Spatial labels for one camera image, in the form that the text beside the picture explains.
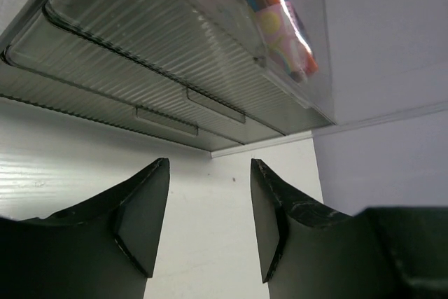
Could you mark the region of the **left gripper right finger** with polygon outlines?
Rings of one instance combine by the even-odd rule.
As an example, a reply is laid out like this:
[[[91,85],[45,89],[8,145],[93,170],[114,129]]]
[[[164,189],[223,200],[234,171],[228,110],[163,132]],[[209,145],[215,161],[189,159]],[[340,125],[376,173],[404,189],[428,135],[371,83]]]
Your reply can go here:
[[[251,162],[262,282],[271,298],[446,298],[447,209],[350,216]]]

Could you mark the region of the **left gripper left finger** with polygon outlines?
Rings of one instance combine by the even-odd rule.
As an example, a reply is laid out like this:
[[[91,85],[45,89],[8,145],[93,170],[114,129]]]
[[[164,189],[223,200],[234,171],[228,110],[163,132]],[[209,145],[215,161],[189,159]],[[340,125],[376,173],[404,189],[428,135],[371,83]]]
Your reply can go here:
[[[47,218],[1,220],[2,298],[142,298],[169,194],[159,158]]]

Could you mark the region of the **pink capped marker tube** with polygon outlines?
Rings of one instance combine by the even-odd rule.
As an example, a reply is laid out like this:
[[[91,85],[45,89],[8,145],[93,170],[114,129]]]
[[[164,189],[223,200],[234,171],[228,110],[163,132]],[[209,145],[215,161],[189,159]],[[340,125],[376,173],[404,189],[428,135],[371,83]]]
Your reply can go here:
[[[319,70],[305,26],[291,0],[244,0],[250,8],[269,58],[294,81]]]

